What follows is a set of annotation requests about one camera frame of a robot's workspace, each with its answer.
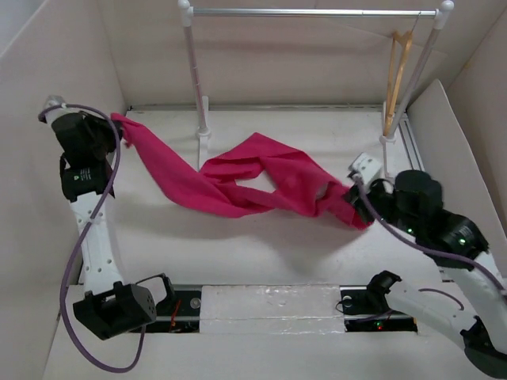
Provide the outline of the pink trousers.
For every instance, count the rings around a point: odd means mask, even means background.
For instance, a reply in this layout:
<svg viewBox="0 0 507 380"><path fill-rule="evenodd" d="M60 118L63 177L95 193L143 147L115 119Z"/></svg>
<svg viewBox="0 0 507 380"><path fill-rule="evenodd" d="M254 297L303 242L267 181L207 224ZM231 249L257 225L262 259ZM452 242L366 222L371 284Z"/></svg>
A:
<svg viewBox="0 0 507 380"><path fill-rule="evenodd" d="M162 193L180 206L232 219L273 210L311 218L330 213L356 230L370 225L345 201L348 186L282 142L255 132L195 170L141 123L117 113L111 118Z"/></svg>

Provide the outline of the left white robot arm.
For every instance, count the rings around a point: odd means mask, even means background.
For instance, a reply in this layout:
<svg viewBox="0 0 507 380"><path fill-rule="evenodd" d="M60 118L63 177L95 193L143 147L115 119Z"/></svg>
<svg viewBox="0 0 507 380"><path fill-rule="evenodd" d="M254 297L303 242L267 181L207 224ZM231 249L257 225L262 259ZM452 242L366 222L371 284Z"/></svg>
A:
<svg viewBox="0 0 507 380"><path fill-rule="evenodd" d="M96 337L107 340L153 323L158 314L176 306L170 279L160 274L164 287L152 292L128 283L120 260L110 185L113 168L108 156L122 136L119 125L87 112L55 110L48 117L63 148L60 179L78 229L84 264L84 299L73 305L76 319Z"/></svg>

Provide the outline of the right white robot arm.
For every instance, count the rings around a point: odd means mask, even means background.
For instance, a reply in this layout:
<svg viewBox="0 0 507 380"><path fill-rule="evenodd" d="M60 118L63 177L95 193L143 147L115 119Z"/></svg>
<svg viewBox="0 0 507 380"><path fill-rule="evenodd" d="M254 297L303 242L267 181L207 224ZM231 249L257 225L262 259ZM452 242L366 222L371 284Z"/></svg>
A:
<svg viewBox="0 0 507 380"><path fill-rule="evenodd" d="M386 180L352 169L345 195L365 222L379 222L402 243L424 253L459 287L473 310L454 310L413 289L389 271L374 275L366 302L377 312L395 310L423 322L461 348L483 374L506 377L506 282L489 244L469 218L444 209L443 188L420 170Z"/></svg>

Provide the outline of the wooden clothes hanger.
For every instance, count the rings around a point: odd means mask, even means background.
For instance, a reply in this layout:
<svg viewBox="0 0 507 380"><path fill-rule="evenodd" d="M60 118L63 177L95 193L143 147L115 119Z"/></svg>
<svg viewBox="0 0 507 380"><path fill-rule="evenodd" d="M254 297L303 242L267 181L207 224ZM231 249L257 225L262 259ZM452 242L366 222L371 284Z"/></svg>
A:
<svg viewBox="0 0 507 380"><path fill-rule="evenodd" d="M391 55L388 67L387 98L383 125L383 137L386 138L393 131L395 108L402 84L403 72L413 43L413 33L411 31L404 34L393 32L391 37Z"/></svg>

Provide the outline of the white clothes rack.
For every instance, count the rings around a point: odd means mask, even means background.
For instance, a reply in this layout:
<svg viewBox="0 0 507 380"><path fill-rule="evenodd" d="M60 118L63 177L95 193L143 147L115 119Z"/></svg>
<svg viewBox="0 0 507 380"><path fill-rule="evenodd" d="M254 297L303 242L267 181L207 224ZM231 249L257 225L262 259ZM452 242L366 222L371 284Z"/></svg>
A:
<svg viewBox="0 0 507 380"><path fill-rule="evenodd" d="M425 45L418 58L417 64L410 76L406 91L401 99L397 100L395 116L393 120L393 131L391 135L379 137L383 148L383 172L384 176L391 179L395 174L394 154L392 153L395 144L396 130L398 123L406 112L406 108L416 89L426 63L429 60L431 51L436 43L440 32L444 29L447 21L454 10L453 1L443 1L440 7L435 10L386 10L386 9L254 9L254 8L196 8L189 1L177 3L183 32L185 35L185 46L189 57L189 69L193 83L193 92L196 98L196 111L198 124L196 136L199 142L197 150L197 167L201 168L208 159L209 139L211 129L208 126L209 99L203 95L198 66L196 61L196 49L193 39L193 18L194 17L327 17L327 18L413 18L419 21L422 18L433 20L433 28L425 42Z"/></svg>

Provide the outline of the white foam block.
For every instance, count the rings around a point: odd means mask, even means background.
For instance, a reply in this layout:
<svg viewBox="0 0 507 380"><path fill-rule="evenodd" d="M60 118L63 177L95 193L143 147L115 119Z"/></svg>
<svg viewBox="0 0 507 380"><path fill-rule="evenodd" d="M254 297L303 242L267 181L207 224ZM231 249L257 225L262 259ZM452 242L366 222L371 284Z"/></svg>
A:
<svg viewBox="0 0 507 380"><path fill-rule="evenodd" d="M206 286L200 332L249 335L331 335L345 331L336 309L339 287Z"/></svg>

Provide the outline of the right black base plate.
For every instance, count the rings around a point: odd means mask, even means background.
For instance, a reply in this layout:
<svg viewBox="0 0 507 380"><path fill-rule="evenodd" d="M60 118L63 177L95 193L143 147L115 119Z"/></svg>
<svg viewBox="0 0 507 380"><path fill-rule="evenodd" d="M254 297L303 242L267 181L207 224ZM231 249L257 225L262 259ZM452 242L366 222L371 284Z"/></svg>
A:
<svg viewBox="0 0 507 380"><path fill-rule="evenodd" d="M377 302L365 285L340 286L341 299L335 309L344 318L347 333L417 333L413 317Z"/></svg>

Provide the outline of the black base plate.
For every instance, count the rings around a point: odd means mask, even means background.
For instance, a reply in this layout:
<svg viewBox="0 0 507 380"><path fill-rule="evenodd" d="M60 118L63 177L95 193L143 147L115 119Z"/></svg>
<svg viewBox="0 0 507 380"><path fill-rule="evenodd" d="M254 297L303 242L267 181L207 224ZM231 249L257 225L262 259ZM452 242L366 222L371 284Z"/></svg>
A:
<svg viewBox="0 0 507 380"><path fill-rule="evenodd" d="M377 302L365 285L340 286L341 299L335 309L344 318L347 333L417 333L413 317Z"/></svg>
<svg viewBox="0 0 507 380"><path fill-rule="evenodd" d="M156 322L147 326L146 333L198 333L202 287L175 288L177 300L169 311L159 313Z"/></svg>

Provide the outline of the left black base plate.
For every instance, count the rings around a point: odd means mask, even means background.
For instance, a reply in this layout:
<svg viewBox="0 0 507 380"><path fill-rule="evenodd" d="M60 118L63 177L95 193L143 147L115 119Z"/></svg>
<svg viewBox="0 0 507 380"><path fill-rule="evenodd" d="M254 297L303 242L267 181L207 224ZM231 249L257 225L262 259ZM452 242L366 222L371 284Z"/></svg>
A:
<svg viewBox="0 0 507 380"><path fill-rule="evenodd" d="M177 300L169 311L159 313L156 322L147 326L146 333L198 333L202 287L175 288Z"/></svg>

